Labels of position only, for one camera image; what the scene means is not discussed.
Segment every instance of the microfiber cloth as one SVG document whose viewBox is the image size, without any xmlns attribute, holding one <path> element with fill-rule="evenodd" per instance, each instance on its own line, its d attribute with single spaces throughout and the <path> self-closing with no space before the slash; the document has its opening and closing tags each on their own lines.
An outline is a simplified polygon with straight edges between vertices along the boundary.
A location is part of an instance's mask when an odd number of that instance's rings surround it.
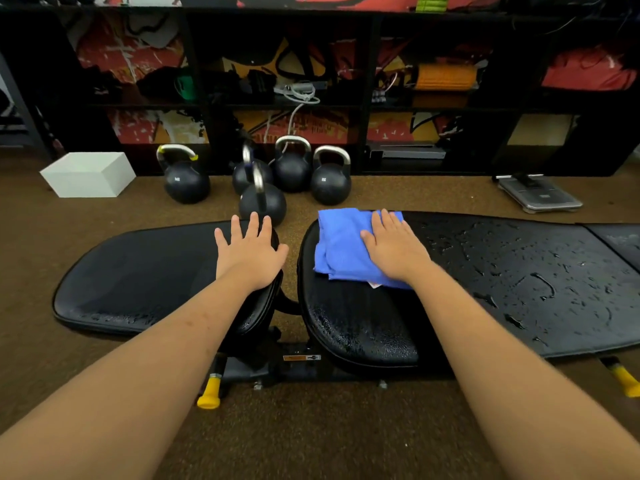
<svg viewBox="0 0 640 480">
<path fill-rule="evenodd" d="M 361 230 L 371 229 L 371 211 L 329 209 L 318 211 L 320 241 L 316 245 L 316 273 L 328 274 L 330 280 L 377 283 L 393 288 L 410 289 L 406 283 L 391 280 L 373 264 L 360 237 Z M 402 220 L 402 213 L 395 212 Z"/>
</svg>

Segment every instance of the digital scale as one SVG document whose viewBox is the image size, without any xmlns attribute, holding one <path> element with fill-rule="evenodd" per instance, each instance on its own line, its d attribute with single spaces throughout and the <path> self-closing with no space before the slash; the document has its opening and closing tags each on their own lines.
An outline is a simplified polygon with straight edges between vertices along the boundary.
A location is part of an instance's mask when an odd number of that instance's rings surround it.
<svg viewBox="0 0 640 480">
<path fill-rule="evenodd" d="M 576 210 L 582 202 L 554 185 L 541 173 L 534 175 L 498 175 L 498 188 L 511 195 L 529 213 L 552 210 Z"/>
</svg>

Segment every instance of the white box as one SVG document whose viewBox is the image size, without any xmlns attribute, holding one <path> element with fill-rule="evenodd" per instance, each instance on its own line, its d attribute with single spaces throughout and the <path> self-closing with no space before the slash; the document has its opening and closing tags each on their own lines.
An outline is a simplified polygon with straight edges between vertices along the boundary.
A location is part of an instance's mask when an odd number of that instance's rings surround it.
<svg viewBox="0 0 640 480">
<path fill-rule="evenodd" d="M 122 152 L 67 153 L 40 174 L 58 197 L 117 197 L 136 177 Z"/>
</svg>

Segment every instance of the brown carpet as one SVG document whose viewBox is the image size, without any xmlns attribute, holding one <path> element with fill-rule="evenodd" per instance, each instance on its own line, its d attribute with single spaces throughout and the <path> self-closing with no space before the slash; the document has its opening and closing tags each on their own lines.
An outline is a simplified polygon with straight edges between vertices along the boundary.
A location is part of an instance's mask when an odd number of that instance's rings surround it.
<svg viewBox="0 0 640 480">
<path fill-rule="evenodd" d="M 181 206 L 158 178 L 138 178 L 116 199 L 59 199 L 37 174 L 44 164 L 0 153 L 0 431 L 118 344 L 53 320 L 51 297 L 73 263 L 110 236 L 149 227 L 229 219 L 237 197 L 228 177 L 208 200 Z M 558 178 L 584 202 L 554 222 L 639 222 L 640 166 L 611 178 Z M 295 298 L 301 238 L 320 208 L 287 196 L 278 228 L 291 245 L 284 290 Z M 345 206 L 468 212 L 528 218 L 484 177 L 356 177 Z M 306 338 L 299 317 L 276 314 L 283 339 Z M 640 376 L 640 348 L 618 354 Z M 594 358 L 559 366 L 640 438 L 640 401 L 627 399 Z M 159 479 L 499 479 L 502 471 L 454 381 L 286 384 L 232 388 L 217 411 L 194 408 L 162 463 Z"/>
</svg>

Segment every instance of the black kettlebell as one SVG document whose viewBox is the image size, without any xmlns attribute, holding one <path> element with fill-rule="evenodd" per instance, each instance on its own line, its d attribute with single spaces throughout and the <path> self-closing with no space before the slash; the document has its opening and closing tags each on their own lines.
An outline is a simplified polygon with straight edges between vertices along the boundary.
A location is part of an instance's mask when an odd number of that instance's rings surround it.
<svg viewBox="0 0 640 480">
<path fill-rule="evenodd" d="M 169 165 L 164 160 L 167 150 L 180 150 L 189 156 L 189 160 L 180 160 Z M 204 174 L 195 152 L 183 144 L 161 144 L 156 158 L 164 171 L 164 189 L 172 199 L 180 203 L 196 203 L 204 200 L 211 192 L 209 176 Z"/>
<path fill-rule="evenodd" d="M 247 187 L 253 183 L 252 162 L 255 162 L 258 168 L 260 168 L 264 183 L 273 183 L 273 171 L 271 167 L 261 160 L 254 160 L 253 149 L 248 143 L 245 143 L 242 147 L 242 161 L 234 168 L 232 177 L 232 184 L 238 195 L 242 195 L 242 193 L 247 190 Z"/>
<path fill-rule="evenodd" d="M 320 162 L 320 155 L 326 152 L 338 153 L 343 165 Z M 311 194 L 325 205 L 338 205 L 351 192 L 351 159 L 349 154 L 337 146 L 319 146 L 314 153 L 314 174 L 311 177 Z"/>
<path fill-rule="evenodd" d="M 253 162 L 253 185 L 247 187 L 240 197 L 240 217 L 248 219 L 252 212 L 257 212 L 260 222 L 265 216 L 271 218 L 277 226 L 287 215 L 287 201 L 284 193 L 274 185 L 265 184 L 262 180 L 260 167 Z"/>
<path fill-rule="evenodd" d="M 305 154 L 282 152 L 286 143 L 302 143 Z M 301 136 L 286 135 L 276 141 L 275 161 L 273 162 L 273 179 L 277 188 L 284 192 L 302 192 L 309 188 L 311 179 L 311 145 Z"/>
</svg>

